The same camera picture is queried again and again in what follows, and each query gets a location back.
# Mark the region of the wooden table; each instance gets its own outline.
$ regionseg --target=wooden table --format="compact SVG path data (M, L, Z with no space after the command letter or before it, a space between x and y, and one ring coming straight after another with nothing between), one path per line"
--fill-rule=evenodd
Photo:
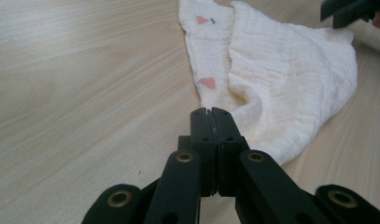
M320 2L247 2L278 21L331 24L318 21ZM0 224L79 223L103 190L161 175L200 104L177 8L0 1ZM352 27L357 93L283 167L312 193L335 183L380 209L380 51L363 42L380 32ZM239 223L233 202L203 199L201 223Z

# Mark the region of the screw hole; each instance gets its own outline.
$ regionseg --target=screw hole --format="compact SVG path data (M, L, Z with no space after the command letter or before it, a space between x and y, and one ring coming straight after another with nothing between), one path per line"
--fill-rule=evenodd
M176 213L168 212L161 217L162 224L176 224L178 222L178 216Z
M356 199L343 191L332 189L328 192L328 196L330 200L332 200L334 203L341 205L345 208L355 208L358 206L358 202Z
M265 160L265 158L257 152L248 154L248 159L255 162L263 162Z
M176 159L181 162L192 161L193 156L188 152L182 152L176 156Z
M295 220L300 224L312 224L314 223L313 219L306 215L305 213L300 213L295 217Z
M129 203L132 199L132 193L128 190L120 190L112 193L108 199L107 203L110 207L122 207Z

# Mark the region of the muslin cloth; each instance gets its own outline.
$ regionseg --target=muslin cloth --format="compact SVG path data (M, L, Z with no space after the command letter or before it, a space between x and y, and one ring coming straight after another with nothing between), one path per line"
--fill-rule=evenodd
M250 147L282 164L353 95L353 34L273 21L242 2L232 6L179 0L193 79L202 106L230 111Z

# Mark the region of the pink pattern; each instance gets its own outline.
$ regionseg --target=pink pattern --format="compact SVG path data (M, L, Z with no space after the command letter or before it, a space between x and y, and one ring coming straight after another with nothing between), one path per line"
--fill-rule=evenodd
M212 89L212 90L216 89L216 81L212 77L203 77L199 79L199 83L203 84L209 89Z
M207 23L209 20L207 18L204 18L202 16L196 16L196 22L198 22L198 24L205 24Z

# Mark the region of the black object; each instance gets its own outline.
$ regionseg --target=black object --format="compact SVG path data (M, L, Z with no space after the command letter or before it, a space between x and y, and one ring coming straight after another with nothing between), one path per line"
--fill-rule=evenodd
M380 11L380 0L327 0L321 4L320 20L333 16L332 28L343 28L362 19L372 20Z
M242 223L378 223L380 211L350 189L301 190L266 153L250 150L230 113L190 114L162 177L144 189L117 185L96 200L83 224L199 223L200 199L235 197Z

